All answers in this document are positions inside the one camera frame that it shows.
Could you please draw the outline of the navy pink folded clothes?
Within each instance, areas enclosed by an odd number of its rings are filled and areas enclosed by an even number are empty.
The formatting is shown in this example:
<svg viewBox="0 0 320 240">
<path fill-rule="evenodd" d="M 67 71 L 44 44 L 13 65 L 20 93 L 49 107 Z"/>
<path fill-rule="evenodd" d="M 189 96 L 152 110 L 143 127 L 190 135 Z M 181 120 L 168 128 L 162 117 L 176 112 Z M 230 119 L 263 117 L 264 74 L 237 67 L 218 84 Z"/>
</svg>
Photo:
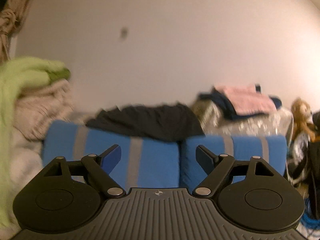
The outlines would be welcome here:
<svg viewBox="0 0 320 240">
<path fill-rule="evenodd" d="M 263 94 L 257 83 L 247 86 L 216 86 L 209 93 L 201 93 L 199 99 L 215 103 L 229 120 L 271 114 L 282 107 L 280 98 Z"/>
</svg>

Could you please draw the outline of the left blue striped pillow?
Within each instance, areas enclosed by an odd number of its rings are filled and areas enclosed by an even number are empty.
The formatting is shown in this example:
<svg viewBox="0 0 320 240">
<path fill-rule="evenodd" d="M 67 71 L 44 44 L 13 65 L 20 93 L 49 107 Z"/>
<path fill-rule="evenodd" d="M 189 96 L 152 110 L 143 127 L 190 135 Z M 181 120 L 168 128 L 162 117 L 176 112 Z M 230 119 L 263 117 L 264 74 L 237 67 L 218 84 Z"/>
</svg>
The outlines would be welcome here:
<svg viewBox="0 0 320 240">
<path fill-rule="evenodd" d="M 89 154 L 100 155 L 112 146 L 116 149 L 103 158 L 102 167 L 125 191 L 133 187 L 178 187 L 180 167 L 176 143 L 128 137 L 72 122 L 51 124 L 44 140 L 43 164 L 58 156 L 73 161 Z"/>
</svg>

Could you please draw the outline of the blue striped pillow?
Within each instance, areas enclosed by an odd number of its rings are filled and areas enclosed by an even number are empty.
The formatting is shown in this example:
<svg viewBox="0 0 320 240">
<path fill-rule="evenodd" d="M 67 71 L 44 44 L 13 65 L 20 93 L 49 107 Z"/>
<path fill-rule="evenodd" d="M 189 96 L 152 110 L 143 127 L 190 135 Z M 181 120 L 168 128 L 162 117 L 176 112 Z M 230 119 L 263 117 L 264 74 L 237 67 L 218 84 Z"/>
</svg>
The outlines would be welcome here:
<svg viewBox="0 0 320 240">
<path fill-rule="evenodd" d="M 73 161 L 89 154 L 100 155 L 112 146 L 116 149 L 103 158 L 102 167 L 125 191 L 133 187 L 178 187 L 180 167 L 176 143 L 128 137 L 72 122 L 51 124 L 44 140 L 43 164 L 58 156 Z"/>
<path fill-rule="evenodd" d="M 180 187 L 185 187 L 189 192 L 207 176 L 196 161 L 196 148 L 199 145 L 205 146 L 216 155 L 231 155 L 235 160 L 248 161 L 252 156 L 260 156 L 279 174 L 285 173 L 287 141 L 283 135 L 190 137 L 182 143 L 180 153 Z"/>
</svg>

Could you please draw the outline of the silver patterned cushion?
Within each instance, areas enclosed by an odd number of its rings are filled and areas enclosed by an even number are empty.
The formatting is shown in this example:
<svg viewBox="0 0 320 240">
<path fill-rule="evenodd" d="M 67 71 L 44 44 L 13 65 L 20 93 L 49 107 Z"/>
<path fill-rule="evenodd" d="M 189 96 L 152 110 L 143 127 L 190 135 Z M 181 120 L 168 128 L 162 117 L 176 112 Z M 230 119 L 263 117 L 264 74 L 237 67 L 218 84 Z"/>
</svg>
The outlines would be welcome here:
<svg viewBox="0 0 320 240">
<path fill-rule="evenodd" d="M 191 110 L 200 121 L 205 134 L 213 135 L 283 135 L 287 142 L 292 139 L 293 115 L 289 109 L 280 107 L 276 112 L 241 120 L 228 120 L 222 110 L 210 100 L 197 100 Z"/>
</svg>

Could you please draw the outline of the right blue striped pillow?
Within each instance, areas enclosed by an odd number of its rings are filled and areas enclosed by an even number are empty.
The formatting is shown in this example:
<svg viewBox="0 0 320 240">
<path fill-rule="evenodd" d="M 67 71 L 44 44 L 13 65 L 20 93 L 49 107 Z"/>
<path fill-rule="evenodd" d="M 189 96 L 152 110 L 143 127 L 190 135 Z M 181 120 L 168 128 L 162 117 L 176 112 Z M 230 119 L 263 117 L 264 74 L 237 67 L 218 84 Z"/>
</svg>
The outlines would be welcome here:
<svg viewBox="0 0 320 240">
<path fill-rule="evenodd" d="M 189 192 L 207 176 L 196 161 L 196 148 L 199 145 L 205 146 L 216 155 L 231 155 L 235 160 L 248 161 L 252 156 L 260 156 L 279 174 L 285 173 L 287 141 L 283 135 L 190 137 L 182 143 L 180 153 L 180 187 L 185 187 Z"/>
</svg>

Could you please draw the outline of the black garment behind pillows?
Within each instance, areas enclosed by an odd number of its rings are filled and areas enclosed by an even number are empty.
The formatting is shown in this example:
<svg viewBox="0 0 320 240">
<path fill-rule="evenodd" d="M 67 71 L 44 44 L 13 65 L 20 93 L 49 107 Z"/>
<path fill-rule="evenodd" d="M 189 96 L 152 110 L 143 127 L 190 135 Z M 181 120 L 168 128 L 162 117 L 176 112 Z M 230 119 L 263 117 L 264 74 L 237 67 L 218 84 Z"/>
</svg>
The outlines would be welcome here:
<svg viewBox="0 0 320 240">
<path fill-rule="evenodd" d="M 164 142 L 177 142 L 204 135 L 201 124 L 186 105 L 143 105 L 102 110 L 86 122 L 89 128 L 131 137 L 146 137 Z"/>
</svg>

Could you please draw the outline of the beige folded comforter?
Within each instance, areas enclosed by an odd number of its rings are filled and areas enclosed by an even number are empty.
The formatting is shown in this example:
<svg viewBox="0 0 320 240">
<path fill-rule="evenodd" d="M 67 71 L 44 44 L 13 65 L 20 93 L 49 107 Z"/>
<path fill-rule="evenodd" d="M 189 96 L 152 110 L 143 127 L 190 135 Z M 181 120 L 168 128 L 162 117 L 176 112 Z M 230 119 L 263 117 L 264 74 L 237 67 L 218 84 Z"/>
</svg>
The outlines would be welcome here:
<svg viewBox="0 0 320 240">
<path fill-rule="evenodd" d="M 26 89 L 16 100 L 13 122 L 1 128 L 1 182 L 8 185 L 1 190 L 1 210 L 8 224 L 1 226 L 1 239 L 10 239 L 20 231 L 12 211 L 16 195 L 43 168 L 42 141 L 55 120 L 66 120 L 73 111 L 71 86 L 66 79 L 51 85 Z"/>
</svg>

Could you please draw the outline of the brown teddy bear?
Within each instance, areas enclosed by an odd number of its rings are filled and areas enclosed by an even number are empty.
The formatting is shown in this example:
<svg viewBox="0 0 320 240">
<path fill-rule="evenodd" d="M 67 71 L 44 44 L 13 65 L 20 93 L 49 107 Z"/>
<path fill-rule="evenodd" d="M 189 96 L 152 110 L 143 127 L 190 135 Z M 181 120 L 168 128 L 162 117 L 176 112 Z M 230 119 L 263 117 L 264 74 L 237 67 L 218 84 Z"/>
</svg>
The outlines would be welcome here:
<svg viewBox="0 0 320 240">
<path fill-rule="evenodd" d="M 295 141 L 296 137 L 298 137 L 300 133 L 304 132 L 309 136 L 311 142 L 315 141 L 315 126 L 308 122 L 312 117 L 310 105 L 305 100 L 296 98 L 291 105 L 291 112 L 293 115 L 292 140 Z"/>
</svg>

